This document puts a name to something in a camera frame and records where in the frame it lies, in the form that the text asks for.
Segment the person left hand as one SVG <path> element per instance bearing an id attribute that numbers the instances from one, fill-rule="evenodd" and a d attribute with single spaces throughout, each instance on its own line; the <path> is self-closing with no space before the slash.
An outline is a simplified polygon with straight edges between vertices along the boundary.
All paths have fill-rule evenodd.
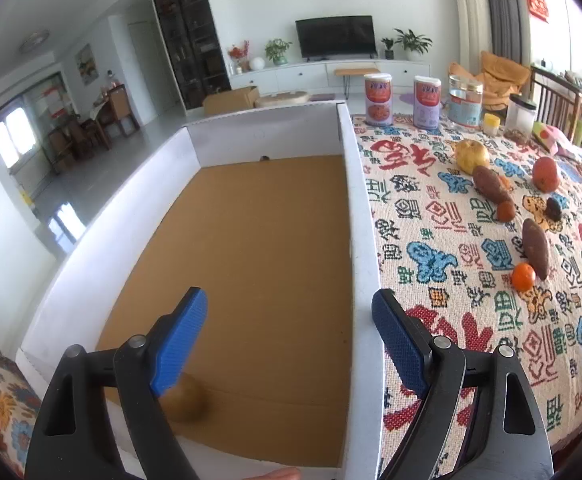
<path id="1" fill-rule="evenodd" d="M 295 467 L 285 467 L 267 472 L 267 474 L 259 474 L 255 477 L 245 478 L 244 480 L 301 480 L 302 471 Z"/>

